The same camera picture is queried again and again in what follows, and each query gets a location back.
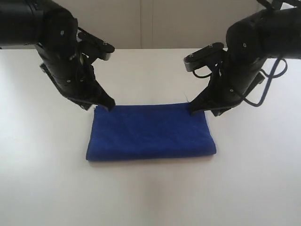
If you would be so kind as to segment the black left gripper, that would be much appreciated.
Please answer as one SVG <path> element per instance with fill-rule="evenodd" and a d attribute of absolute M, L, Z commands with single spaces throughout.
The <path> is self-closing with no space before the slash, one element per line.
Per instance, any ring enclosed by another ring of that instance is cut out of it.
<path fill-rule="evenodd" d="M 116 103 L 97 82 L 91 57 L 79 51 L 40 51 L 41 69 L 48 75 L 59 93 L 83 110 L 91 104 L 111 111 Z"/>

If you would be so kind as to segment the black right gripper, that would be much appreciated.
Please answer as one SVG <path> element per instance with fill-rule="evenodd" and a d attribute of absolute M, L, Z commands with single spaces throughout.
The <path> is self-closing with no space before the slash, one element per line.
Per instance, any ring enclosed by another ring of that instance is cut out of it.
<path fill-rule="evenodd" d="M 220 68 L 221 76 L 215 86 L 205 88 L 188 104 L 190 115 L 211 111 L 217 117 L 238 106 L 242 102 L 241 96 L 249 89 L 264 63 L 264 57 L 257 56 L 247 62 L 229 49 L 225 53 Z"/>

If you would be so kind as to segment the right black arm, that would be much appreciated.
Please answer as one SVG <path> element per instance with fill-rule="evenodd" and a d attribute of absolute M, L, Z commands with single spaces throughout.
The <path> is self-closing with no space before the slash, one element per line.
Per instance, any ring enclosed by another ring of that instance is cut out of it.
<path fill-rule="evenodd" d="M 273 58 L 275 65 L 301 57 L 301 10 L 262 10 L 234 23 L 226 43 L 210 44 L 184 58 L 188 72 L 207 67 L 207 87 L 188 105 L 193 114 L 211 111 L 215 116 L 247 102 L 250 92 L 263 81 L 269 88 L 279 77 L 275 69 L 263 71 Z"/>

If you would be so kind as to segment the left black grey arm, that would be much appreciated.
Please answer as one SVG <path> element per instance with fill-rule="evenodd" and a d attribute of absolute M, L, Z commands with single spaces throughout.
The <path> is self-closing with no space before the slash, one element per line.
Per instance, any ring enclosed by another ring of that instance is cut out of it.
<path fill-rule="evenodd" d="M 58 92 L 84 110 L 115 106 L 95 77 L 93 62 L 107 61 L 115 48 L 79 27 L 66 8 L 52 0 L 3 0 L 0 3 L 0 45 L 32 45 L 41 70 Z"/>

